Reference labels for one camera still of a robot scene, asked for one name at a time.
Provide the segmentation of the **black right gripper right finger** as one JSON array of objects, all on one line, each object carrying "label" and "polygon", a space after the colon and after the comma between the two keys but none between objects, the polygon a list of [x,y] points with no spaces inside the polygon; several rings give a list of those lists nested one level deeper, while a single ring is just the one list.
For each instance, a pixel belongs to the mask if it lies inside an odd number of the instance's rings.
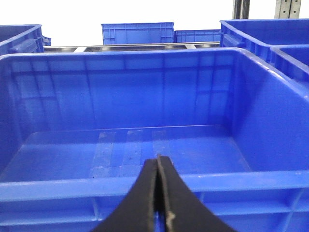
[{"label": "black right gripper right finger", "polygon": [[234,232],[189,189],[168,156],[157,156],[157,209],[165,232]]}]

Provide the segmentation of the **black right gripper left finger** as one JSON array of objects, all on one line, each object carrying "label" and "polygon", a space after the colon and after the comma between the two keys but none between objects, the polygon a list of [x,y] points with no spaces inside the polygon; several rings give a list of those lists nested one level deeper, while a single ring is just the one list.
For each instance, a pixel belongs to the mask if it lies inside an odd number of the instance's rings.
[{"label": "black right gripper left finger", "polygon": [[153,232],[157,176],[156,159],[145,161],[128,194],[93,232]]}]

